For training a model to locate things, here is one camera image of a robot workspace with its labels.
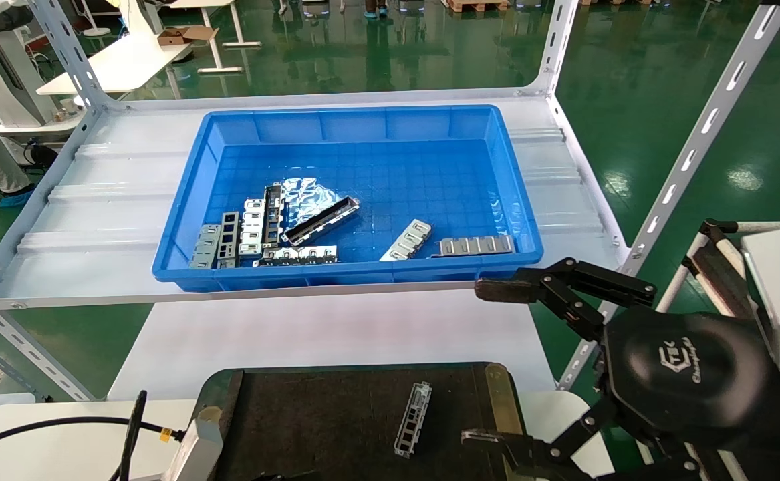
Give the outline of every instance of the black work mat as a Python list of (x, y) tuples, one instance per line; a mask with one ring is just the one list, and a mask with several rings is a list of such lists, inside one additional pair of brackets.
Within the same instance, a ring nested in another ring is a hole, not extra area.
[[(495, 429), (487, 363), (345, 371), (246, 373), (217, 481), (317, 471), (322, 481), (505, 480), (502, 457), (460, 443), (462, 429)], [(410, 459), (393, 452), (411, 387), (432, 398)]]

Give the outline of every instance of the work surface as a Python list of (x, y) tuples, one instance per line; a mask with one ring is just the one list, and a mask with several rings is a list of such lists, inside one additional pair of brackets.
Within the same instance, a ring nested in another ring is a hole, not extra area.
[[(0, 432), (22, 424), (69, 416), (127, 418), (134, 402), (54, 402), (0, 406)], [(188, 427), (194, 401), (148, 402), (143, 420), (172, 429)], [(0, 441), (0, 480), (107, 481), (120, 463), (125, 438), (121, 424), (67, 424), (10, 436)], [(141, 430), (130, 475), (163, 472), (178, 442), (161, 442), (158, 433)]]
[(554, 389), (526, 305), (470, 289), (156, 304), (108, 399), (188, 399), (233, 368), (497, 362), (519, 391)]
[[(509, 129), (533, 205), (545, 247), (542, 264), (570, 255), (615, 267), (622, 247), (613, 244), (603, 225), (612, 213), (604, 214), (609, 207), (585, 158), (578, 165), (572, 156), (580, 155), (579, 146), (566, 144), (545, 98), (516, 97), (512, 92), (485, 89), (162, 100), (141, 103), (123, 113), (109, 110), (88, 129), (90, 135), (74, 158), (66, 159), (71, 164), (59, 184), (47, 190), (43, 210), (27, 205), (23, 216), (35, 216), (35, 225), (27, 232), (13, 234), (22, 240), (11, 253), (13, 259), (1, 260), (7, 268), (1, 270), (0, 305), (11, 305), (9, 299), (18, 299), (27, 307), (45, 307), (155, 302), (166, 296), (179, 301), (213, 297), (184, 293), (174, 283), (159, 283), (152, 277), (151, 267), (203, 116), (212, 110), (233, 108), (493, 104)], [(297, 293), (276, 289), (272, 293), (220, 296), (308, 295), (356, 289), (376, 292), (383, 287), (317, 286)]]
[[(580, 417), (588, 406), (567, 392), (519, 393), (527, 432), (552, 441), (562, 429)], [(148, 402), (144, 420), (174, 429), (185, 429), (194, 409), (191, 401)], [(66, 402), (0, 407), (0, 432), (48, 418), (66, 416), (130, 415), (133, 402)], [(120, 459), (125, 428), (60, 426), (12, 436), (0, 441), (0, 480), (78, 481), (106, 480)], [(164, 444), (155, 433), (142, 430), (131, 463), (131, 477), (163, 472), (176, 453), (176, 442)], [(600, 435), (592, 438), (574, 462), (592, 474), (612, 472), (612, 463)]]
[[(90, 67), (105, 92), (131, 92), (149, 82), (162, 68), (190, 48), (185, 45), (158, 45), (158, 40), (142, 34), (128, 35), (90, 58)], [(75, 94), (78, 89), (68, 73), (63, 73), (36, 89), (39, 95)]]

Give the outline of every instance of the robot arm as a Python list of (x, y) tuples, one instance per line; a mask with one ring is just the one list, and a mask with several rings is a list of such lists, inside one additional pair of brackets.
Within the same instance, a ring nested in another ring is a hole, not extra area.
[[(625, 309), (609, 323), (572, 289)], [(780, 372), (753, 319), (714, 313), (664, 314), (650, 308), (656, 287), (595, 265), (563, 259), (520, 269), (510, 279), (481, 279), (485, 301), (541, 302), (571, 329), (600, 344), (601, 399), (552, 442), (464, 430), (462, 443), (505, 454), (519, 474), (588, 480), (571, 456), (608, 423), (658, 448), (666, 459), (600, 479), (698, 479), (684, 442), (705, 448), (780, 450)]]

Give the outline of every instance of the wooden pallet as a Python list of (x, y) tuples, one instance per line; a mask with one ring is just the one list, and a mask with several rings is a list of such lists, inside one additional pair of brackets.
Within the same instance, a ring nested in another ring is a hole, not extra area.
[(484, 12), (485, 6), (494, 5), (497, 10), (509, 9), (509, 2), (506, 0), (447, 0), (448, 8), (455, 13), (460, 13), (466, 7), (473, 7), (477, 12)]

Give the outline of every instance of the white metal shelf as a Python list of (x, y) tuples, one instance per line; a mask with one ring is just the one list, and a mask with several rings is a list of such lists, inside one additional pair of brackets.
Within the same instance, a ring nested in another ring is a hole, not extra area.
[[(175, 284), (157, 283), (151, 264), (158, 237), (197, 127), (211, 110), (493, 104), (509, 129), (539, 223), (545, 245), (541, 264), (571, 256), (634, 275), (779, 30), (780, 6), (759, 6), (634, 246), (628, 247), (555, 97), (578, 3), (555, 0), (539, 76), (524, 88), (118, 102), (103, 93), (87, 59), (73, 54), (82, 49), (59, 3), (31, 0), (36, 19), (88, 108), (0, 243), (0, 333), (72, 399), (90, 399), (81, 383), (13, 320), (11, 309), (471, 286), (411, 283), (185, 293)], [(600, 310), (607, 319), (613, 311), (606, 303)], [(594, 346), (580, 343), (559, 389), (570, 389), (592, 352)]]
[[(503, 113), (539, 223), (545, 245), (542, 264), (570, 255), (617, 267), (623, 258), (619, 259), (613, 238), (621, 238), (621, 233), (607, 231), (601, 220), (607, 217), (607, 223), (616, 226), (612, 211), (595, 202), (600, 196), (592, 191), (600, 187), (584, 180), (592, 175), (591, 168), (578, 165), (571, 156), (566, 134), (557, 127), (545, 98), (488, 89), (476, 100), (450, 100), (452, 92), (439, 95), (448, 100), (394, 103), (387, 103), (380, 94), (368, 103), (352, 103), (345, 95), (314, 96), (291, 107), (422, 106), (447, 101), (494, 104)], [(422, 289), (410, 284), (197, 295), (155, 280), (152, 259), (195, 134), (203, 116), (219, 110), (204, 100), (186, 103), (194, 107), (159, 110), (158, 103), (145, 103), (127, 112), (106, 112), (90, 128), (65, 176), (51, 189), (30, 231), (23, 234), (17, 252), (3, 263), (7, 270), (0, 280), (0, 308), (17, 302), (26, 307), (51, 307)], [(274, 101), (263, 98), (261, 103)], [(249, 100), (241, 104), (240, 108), (267, 108), (250, 106)], [(444, 289), (470, 285), (446, 283)]]

